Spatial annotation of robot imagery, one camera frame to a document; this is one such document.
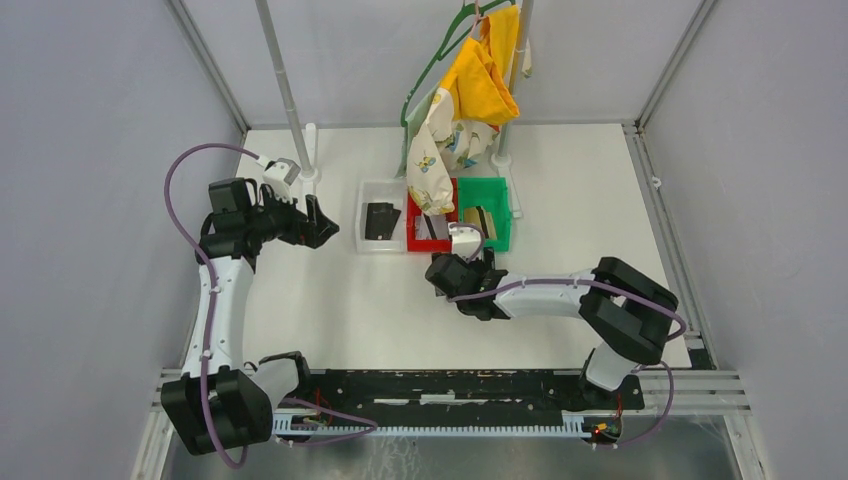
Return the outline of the left white rack foot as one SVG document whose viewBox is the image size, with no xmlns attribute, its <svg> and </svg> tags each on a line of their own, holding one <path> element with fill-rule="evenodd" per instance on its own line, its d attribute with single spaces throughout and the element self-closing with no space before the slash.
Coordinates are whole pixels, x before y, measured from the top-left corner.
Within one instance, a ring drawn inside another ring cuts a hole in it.
<svg viewBox="0 0 848 480">
<path fill-rule="evenodd" d="M 321 181 L 321 171 L 317 165 L 319 129 L 315 123 L 307 123 L 299 133 L 301 137 L 296 140 L 296 147 L 301 164 L 299 178 L 302 195 L 303 197 L 316 196 L 317 187 Z"/>
</svg>

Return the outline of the left metal rack pole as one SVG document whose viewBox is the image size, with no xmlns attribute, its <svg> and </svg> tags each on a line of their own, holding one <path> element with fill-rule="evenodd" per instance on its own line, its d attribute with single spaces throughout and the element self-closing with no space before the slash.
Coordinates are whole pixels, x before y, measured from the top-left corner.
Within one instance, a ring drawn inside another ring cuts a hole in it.
<svg viewBox="0 0 848 480">
<path fill-rule="evenodd" d="M 302 129 L 302 124 L 299 119 L 296 102 L 294 100 L 293 93 L 291 90 L 290 81 L 288 78 L 288 74 L 282 56 L 282 51 L 279 45 L 278 36 L 270 12 L 269 3 L 266 0 L 255 0 L 255 5 L 257 14 L 259 16 L 263 36 L 265 38 L 268 52 L 271 58 L 278 90 L 282 98 L 288 126 L 291 131 L 294 146 L 298 155 L 296 140 L 299 140 L 301 137 L 299 131 Z"/>
</svg>

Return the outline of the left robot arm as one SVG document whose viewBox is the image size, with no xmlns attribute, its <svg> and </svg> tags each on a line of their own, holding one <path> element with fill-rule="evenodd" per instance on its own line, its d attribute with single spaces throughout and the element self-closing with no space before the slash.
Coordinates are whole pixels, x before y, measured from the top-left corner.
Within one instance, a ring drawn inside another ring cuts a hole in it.
<svg viewBox="0 0 848 480">
<path fill-rule="evenodd" d="M 182 372 L 161 390 L 162 407 L 194 456 L 265 442 L 282 400 L 297 408 L 312 399 L 314 381 L 299 351 L 266 356 L 254 373 L 245 371 L 247 300 L 265 244 L 317 249 L 339 231 L 313 194 L 304 210 L 253 179 L 214 182 L 208 194 L 211 211 L 190 241 L 199 264 L 198 316 Z"/>
</svg>

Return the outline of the white card with stripe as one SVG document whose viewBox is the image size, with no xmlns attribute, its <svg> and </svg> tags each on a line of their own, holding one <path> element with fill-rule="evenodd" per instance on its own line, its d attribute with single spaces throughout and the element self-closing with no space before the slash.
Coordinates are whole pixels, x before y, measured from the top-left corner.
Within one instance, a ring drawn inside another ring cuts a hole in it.
<svg viewBox="0 0 848 480">
<path fill-rule="evenodd" d="M 414 222 L 414 238 L 419 241 L 448 240 L 449 222 L 445 215 L 419 215 Z"/>
</svg>

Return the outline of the metal rack pole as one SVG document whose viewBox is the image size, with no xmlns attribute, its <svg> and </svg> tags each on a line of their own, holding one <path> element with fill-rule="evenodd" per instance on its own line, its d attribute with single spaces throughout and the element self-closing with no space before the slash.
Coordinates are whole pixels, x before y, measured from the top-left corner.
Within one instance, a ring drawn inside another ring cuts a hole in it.
<svg viewBox="0 0 848 480">
<path fill-rule="evenodd" d="M 279 45 L 278 36 L 270 12 L 269 3 L 266 0 L 255 0 L 255 5 L 257 14 L 259 16 L 263 36 L 265 38 L 268 52 L 271 58 L 278 90 L 282 98 L 288 126 L 291 131 L 294 146 L 298 155 L 296 140 L 299 140 L 301 137 L 299 131 L 302 129 L 302 124 L 299 119 L 296 102 L 294 100 L 293 93 L 291 90 L 290 81 L 288 78 L 288 74 L 282 56 L 282 51 Z"/>
<path fill-rule="evenodd" d="M 534 5 L 534 0 L 524 0 L 521 2 L 520 6 L 520 24 L 518 40 L 513 51 L 512 65 L 508 83 L 509 91 L 514 100 L 517 100 L 516 89 L 519 83 L 519 79 L 523 77 L 522 67 L 524 64 L 527 40 L 530 33 L 530 24 L 532 20 Z M 501 129 L 498 148 L 493 160 L 493 162 L 498 166 L 506 166 L 510 162 L 508 154 L 508 140 L 511 127 L 512 123 L 509 122 L 506 123 Z"/>
</svg>

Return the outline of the black card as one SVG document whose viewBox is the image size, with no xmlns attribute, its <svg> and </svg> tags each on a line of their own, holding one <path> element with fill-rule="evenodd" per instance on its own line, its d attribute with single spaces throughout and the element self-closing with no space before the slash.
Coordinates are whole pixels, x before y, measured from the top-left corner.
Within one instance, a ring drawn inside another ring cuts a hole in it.
<svg viewBox="0 0 848 480">
<path fill-rule="evenodd" d="M 369 241 L 388 241 L 401 215 L 401 210 L 393 203 L 370 202 L 365 208 L 364 239 Z"/>
</svg>

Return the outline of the yellow patterned garment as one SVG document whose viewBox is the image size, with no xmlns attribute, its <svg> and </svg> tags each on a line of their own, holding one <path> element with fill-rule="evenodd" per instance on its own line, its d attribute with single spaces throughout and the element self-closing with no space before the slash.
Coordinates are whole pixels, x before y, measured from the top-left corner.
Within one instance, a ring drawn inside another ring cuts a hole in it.
<svg viewBox="0 0 848 480">
<path fill-rule="evenodd" d="M 508 87 L 519 24 L 517 4 L 468 19 L 460 31 L 471 27 L 471 33 L 433 67 L 411 101 L 397 174 L 425 215 L 456 208 L 452 173 L 484 159 L 502 127 L 520 115 Z M 523 78 L 532 72 L 528 39 Z"/>
</svg>

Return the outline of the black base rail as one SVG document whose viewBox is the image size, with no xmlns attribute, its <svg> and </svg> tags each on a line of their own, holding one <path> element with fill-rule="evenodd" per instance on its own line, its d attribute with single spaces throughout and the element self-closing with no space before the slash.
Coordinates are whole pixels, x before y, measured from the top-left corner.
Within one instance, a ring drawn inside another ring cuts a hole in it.
<svg viewBox="0 0 848 480">
<path fill-rule="evenodd" d="M 557 426 L 563 413 L 644 408 L 637 377 L 607 393 L 576 370 L 314 370 L 293 397 L 388 427 Z"/>
</svg>

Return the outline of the clear plastic bin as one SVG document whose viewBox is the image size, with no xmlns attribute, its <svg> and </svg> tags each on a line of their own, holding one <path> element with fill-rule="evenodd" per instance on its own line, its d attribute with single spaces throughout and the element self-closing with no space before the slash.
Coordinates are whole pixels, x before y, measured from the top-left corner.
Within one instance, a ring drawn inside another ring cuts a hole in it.
<svg viewBox="0 0 848 480">
<path fill-rule="evenodd" d="M 354 240 L 359 254 L 407 251 L 407 187 L 403 179 L 362 181 L 356 206 Z"/>
</svg>

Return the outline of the right metal rack pole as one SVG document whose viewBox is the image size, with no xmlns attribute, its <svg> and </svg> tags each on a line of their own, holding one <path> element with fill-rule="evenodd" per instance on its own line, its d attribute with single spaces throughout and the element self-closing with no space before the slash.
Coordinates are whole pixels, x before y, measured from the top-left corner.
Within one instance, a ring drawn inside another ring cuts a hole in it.
<svg viewBox="0 0 848 480">
<path fill-rule="evenodd" d="M 514 100 L 517 100 L 516 89 L 519 83 L 519 79 L 523 77 L 522 67 L 524 64 L 527 40 L 530 33 L 530 24 L 532 20 L 534 5 L 534 0 L 524 0 L 521 2 L 520 6 L 520 24 L 518 40 L 513 51 L 512 65 L 508 83 L 509 91 Z M 506 166 L 510 162 L 508 154 L 508 140 L 511 127 L 512 123 L 509 122 L 506 123 L 501 129 L 498 148 L 493 160 L 493 162 L 498 166 Z"/>
</svg>

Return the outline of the gold card with stripe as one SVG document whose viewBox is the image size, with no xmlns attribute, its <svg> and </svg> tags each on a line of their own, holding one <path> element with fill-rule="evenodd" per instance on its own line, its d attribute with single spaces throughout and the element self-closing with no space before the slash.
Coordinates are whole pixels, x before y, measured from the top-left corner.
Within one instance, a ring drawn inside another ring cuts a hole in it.
<svg viewBox="0 0 848 480">
<path fill-rule="evenodd" d="M 497 240 L 498 233 L 494 216 L 482 206 L 472 206 L 463 210 L 464 221 L 480 228 L 487 240 Z"/>
</svg>

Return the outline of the green plastic bin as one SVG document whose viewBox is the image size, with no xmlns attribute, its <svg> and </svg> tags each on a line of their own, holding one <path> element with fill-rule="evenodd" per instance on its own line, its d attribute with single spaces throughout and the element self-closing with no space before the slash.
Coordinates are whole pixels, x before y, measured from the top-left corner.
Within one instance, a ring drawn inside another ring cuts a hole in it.
<svg viewBox="0 0 848 480">
<path fill-rule="evenodd" d="M 507 182 L 501 177 L 460 177 L 457 179 L 459 219 L 462 222 L 479 220 L 485 215 L 486 246 L 497 253 L 511 247 L 512 211 Z"/>
</svg>

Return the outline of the red plastic bin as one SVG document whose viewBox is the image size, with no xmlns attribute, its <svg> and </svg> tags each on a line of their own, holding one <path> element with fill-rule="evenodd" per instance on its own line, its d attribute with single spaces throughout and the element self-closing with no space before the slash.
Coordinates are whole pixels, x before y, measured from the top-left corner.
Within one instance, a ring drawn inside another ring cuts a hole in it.
<svg viewBox="0 0 848 480">
<path fill-rule="evenodd" d="M 457 180 L 451 180 L 454 205 L 458 207 Z M 412 253 L 449 253 L 452 249 L 448 232 L 450 223 L 459 221 L 457 209 L 447 214 L 425 215 L 408 194 L 406 213 L 406 248 Z"/>
</svg>

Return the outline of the green clothes hanger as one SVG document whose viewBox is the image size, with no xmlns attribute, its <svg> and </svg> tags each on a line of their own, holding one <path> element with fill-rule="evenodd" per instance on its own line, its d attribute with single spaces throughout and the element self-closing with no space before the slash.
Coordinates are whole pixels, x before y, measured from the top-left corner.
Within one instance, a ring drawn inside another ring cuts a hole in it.
<svg viewBox="0 0 848 480">
<path fill-rule="evenodd" d="M 451 53 L 461 42 L 462 36 L 468 36 L 472 28 L 468 27 L 464 32 L 460 31 L 460 28 L 463 24 L 470 18 L 476 15 L 484 15 L 488 14 L 491 11 L 494 11 L 496 8 L 501 7 L 503 5 L 515 5 L 515 0 L 496 0 L 489 1 L 488 3 L 484 3 L 482 6 L 475 6 L 472 4 L 464 4 L 457 12 L 457 14 L 451 20 L 446 33 L 444 34 L 440 45 L 436 49 L 433 56 L 430 58 L 422 72 L 419 74 L 412 88 L 407 93 L 404 103 L 402 104 L 400 110 L 400 126 L 406 128 L 408 126 L 408 121 L 406 120 L 406 116 L 408 113 L 409 106 L 415 94 L 418 92 L 424 81 L 427 79 L 430 71 L 433 67 L 443 61 L 449 53 Z"/>
</svg>

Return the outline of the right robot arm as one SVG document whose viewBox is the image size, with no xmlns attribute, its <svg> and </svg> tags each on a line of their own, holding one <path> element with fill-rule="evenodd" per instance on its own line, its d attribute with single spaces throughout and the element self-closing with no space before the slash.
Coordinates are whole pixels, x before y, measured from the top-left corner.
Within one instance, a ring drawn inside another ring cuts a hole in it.
<svg viewBox="0 0 848 480">
<path fill-rule="evenodd" d="M 583 320 L 600 338 L 577 382 L 591 408 L 612 401 L 636 368 L 660 363 L 685 322 L 668 289 L 616 257 L 559 276 L 524 276 L 488 260 L 437 253 L 425 279 L 457 310 L 479 321 L 555 316 Z"/>
</svg>

